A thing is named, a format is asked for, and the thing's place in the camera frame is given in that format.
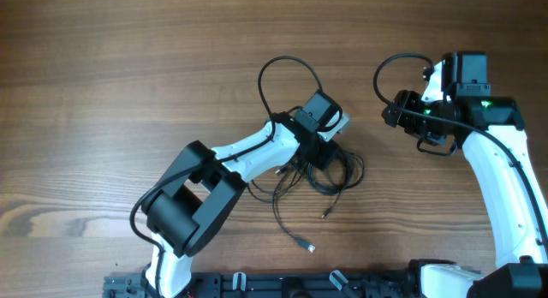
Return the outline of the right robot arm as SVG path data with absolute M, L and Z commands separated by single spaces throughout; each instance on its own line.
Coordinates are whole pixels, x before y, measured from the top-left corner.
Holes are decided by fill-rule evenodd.
M 495 242 L 496 268 L 482 274 L 446 260 L 416 259 L 408 287 L 417 297 L 545 297 L 547 204 L 527 149 L 526 124 L 514 99 L 494 97 L 487 55 L 456 51 L 427 63 L 422 93 L 401 90 L 386 105 L 384 122 L 400 126 L 419 145 L 462 150 L 478 181 Z

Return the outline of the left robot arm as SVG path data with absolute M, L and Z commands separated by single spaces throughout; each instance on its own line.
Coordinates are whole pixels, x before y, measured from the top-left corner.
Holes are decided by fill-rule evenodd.
M 151 297 L 177 297 L 188 289 L 194 255 L 222 228 L 248 183 L 266 171 L 303 158 L 320 169 L 334 158 L 333 140 L 350 124 L 349 115 L 324 92 L 303 106 L 271 113 L 262 129 L 243 140 L 209 148 L 186 145 L 158 182 L 135 203 L 146 215 L 153 245 L 141 284 Z

